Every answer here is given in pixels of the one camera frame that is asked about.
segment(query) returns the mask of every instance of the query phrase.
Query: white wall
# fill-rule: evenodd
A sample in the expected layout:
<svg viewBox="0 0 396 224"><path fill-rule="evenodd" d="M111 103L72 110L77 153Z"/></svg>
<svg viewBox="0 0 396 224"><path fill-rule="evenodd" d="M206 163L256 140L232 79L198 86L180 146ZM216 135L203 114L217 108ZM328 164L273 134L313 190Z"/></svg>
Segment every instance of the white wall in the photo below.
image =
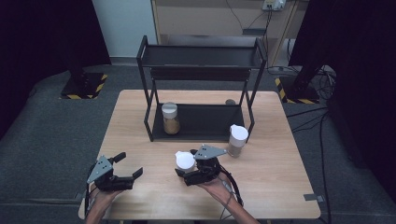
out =
<svg viewBox="0 0 396 224"><path fill-rule="evenodd" d="M135 57L143 35L157 43L150 0L92 0L110 57Z"/></svg>

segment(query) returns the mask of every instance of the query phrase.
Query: human arm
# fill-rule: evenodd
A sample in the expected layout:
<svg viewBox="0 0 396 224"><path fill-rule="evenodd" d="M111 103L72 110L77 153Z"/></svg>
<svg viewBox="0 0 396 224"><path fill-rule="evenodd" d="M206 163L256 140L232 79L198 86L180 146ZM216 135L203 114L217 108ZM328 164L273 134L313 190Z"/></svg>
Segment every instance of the human arm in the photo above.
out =
<svg viewBox="0 0 396 224"><path fill-rule="evenodd" d="M90 203L92 205L87 216L85 217L86 224L97 224L100 222L102 217L105 215L107 208L111 205L117 195L122 193L122 190L118 191L101 191L95 189L92 191Z"/></svg>
<svg viewBox="0 0 396 224"><path fill-rule="evenodd" d="M236 222L260 223L247 210L245 210L231 192L224 187L222 183L223 180L230 186L230 181L223 173L220 173L218 178L198 186L205 189L214 199L221 203L230 212L233 218L235 218Z"/></svg>

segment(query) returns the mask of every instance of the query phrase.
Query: gray carpet floor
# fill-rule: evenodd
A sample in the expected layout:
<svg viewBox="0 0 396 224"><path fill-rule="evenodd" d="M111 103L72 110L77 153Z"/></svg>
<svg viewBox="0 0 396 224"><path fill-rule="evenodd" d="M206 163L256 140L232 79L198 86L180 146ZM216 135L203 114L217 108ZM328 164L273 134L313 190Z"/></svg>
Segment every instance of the gray carpet floor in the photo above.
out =
<svg viewBox="0 0 396 224"><path fill-rule="evenodd" d="M135 66L100 65L88 72L108 75L97 99L59 99L70 75L65 72L38 82L26 106L0 141L0 224L83 223L75 194L85 188L87 173L102 144L120 91L141 89ZM277 91L275 75L265 73L261 91ZM314 79L318 87L320 80ZM240 90L240 85L216 82L164 82L159 89ZM326 106L283 104L287 115ZM319 144L319 118L326 110L289 118L305 169L317 195L325 195ZM396 223L396 204L370 170L358 169L348 159L330 118L322 127L324 165L332 223ZM30 199L54 200L38 203ZM322 218L328 207L319 203ZM315 220L272 220L272 223L322 223Z"/></svg>

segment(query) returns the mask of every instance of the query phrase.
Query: bottom shelf board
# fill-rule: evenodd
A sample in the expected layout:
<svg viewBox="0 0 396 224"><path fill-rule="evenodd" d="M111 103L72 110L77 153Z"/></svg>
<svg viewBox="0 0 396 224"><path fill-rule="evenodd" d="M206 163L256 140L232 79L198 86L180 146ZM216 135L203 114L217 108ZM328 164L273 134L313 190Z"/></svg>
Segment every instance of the bottom shelf board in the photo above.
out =
<svg viewBox="0 0 396 224"><path fill-rule="evenodd" d="M177 105L180 131L167 134L163 130L163 104L157 106L152 135L154 141L206 140L228 142L233 124L244 126L239 105Z"/></svg>

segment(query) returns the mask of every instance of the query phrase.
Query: black curtain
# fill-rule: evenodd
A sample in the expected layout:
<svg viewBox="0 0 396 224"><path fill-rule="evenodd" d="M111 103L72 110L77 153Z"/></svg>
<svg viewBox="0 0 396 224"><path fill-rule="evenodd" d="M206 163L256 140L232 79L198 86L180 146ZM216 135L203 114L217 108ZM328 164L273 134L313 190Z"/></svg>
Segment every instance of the black curtain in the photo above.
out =
<svg viewBox="0 0 396 224"><path fill-rule="evenodd" d="M348 147L363 161L396 202L396 2L349 0L332 11L337 0L311 0L290 58L290 65L309 63L309 53L335 16L326 53L321 57L336 73L331 105L345 124L338 127Z"/></svg>
<svg viewBox="0 0 396 224"><path fill-rule="evenodd" d="M0 34L0 138L37 81L110 64L91 0L3 0Z"/></svg>

